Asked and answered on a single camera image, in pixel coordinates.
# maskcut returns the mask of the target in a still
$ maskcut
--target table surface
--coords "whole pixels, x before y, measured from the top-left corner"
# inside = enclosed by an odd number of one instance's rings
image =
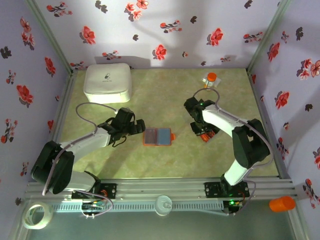
[[[220,131],[205,143],[190,127],[193,119],[184,109],[184,102],[202,88],[202,78],[215,72],[222,81],[217,86],[219,105],[244,119],[261,119],[244,68],[198,69],[133,69],[132,97],[126,103],[111,107],[130,108],[136,119],[143,119],[149,128],[171,128],[176,140],[171,146],[144,146],[143,135],[128,136],[115,148],[99,148],[78,160],[75,171],[89,171],[100,179],[119,178],[201,178],[220,177],[234,161],[232,138]],[[77,117],[75,108],[88,102],[83,86],[85,71],[79,71],[69,101],[61,133],[61,142],[74,140],[93,130],[93,126]],[[197,99],[215,101],[214,92],[202,91]],[[106,107],[83,105],[79,113],[96,124],[103,123],[114,113]],[[256,169],[252,176],[277,176],[275,164]]]

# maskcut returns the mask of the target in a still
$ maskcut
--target black bracket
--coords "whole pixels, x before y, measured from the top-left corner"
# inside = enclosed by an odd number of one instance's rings
[[[117,184],[116,183],[100,183],[97,194],[106,196],[110,199],[116,199]],[[71,199],[96,199],[97,197],[84,194],[82,192],[72,192]]]
[[[207,199],[213,198],[247,198],[250,196],[248,184],[244,181],[238,183],[237,185],[232,186],[232,188],[225,192],[221,188],[221,182],[205,182],[204,183],[204,192]]]

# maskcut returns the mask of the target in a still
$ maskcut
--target masking tape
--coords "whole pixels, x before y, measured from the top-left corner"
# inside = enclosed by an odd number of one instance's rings
[[[33,222],[33,216],[37,208],[43,208],[43,218],[36,224]],[[44,202],[36,201],[31,203],[23,212],[22,224],[27,229],[43,229],[46,227],[52,219],[54,209],[52,206],[45,204]]]

